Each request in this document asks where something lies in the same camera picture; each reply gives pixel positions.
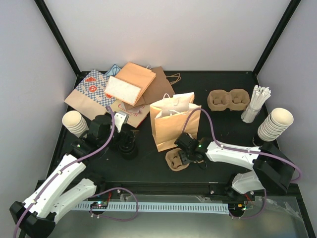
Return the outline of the single cardboard cup carrier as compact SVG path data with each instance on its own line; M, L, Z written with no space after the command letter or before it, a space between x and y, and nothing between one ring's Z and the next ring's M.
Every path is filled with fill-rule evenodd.
M182 164L182 161L178 154L180 150L181 150L180 148L175 148L168 151L165 155L165 160L169 168L174 172L178 172L189 167L189 164L186 164L186 165Z

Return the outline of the orange kraft paper bag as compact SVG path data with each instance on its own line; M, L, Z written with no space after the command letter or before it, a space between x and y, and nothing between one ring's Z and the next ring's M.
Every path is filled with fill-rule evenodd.
M176 147L174 142L183 132L197 138L201 106L194 104L194 98L193 92L172 97L165 93L150 104L152 135L159 152Z

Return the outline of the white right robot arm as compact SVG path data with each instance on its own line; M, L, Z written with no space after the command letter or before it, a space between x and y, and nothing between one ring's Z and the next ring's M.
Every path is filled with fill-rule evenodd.
M233 176L225 187L225 194L231 200L255 190L266 190L285 195L291 183L295 168L277 147L265 143L262 146L244 147L226 144L210 138L197 140L188 133L182 133L175 145L181 163L211 161L232 164L249 171Z

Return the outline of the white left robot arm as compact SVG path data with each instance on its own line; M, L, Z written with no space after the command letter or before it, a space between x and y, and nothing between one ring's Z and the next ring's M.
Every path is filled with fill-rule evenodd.
M71 150L63 155L55 170L32 195L11 205L9 211L15 222L13 237L22 231L31 238L47 238L78 203L124 190L122 187L107 189L105 179L97 173L87 174L72 188L69 185L107 149L125 159L137 156L135 132L124 126L128 117L124 112L111 113L110 117L98 115L90 125L80 119L83 131L76 134Z

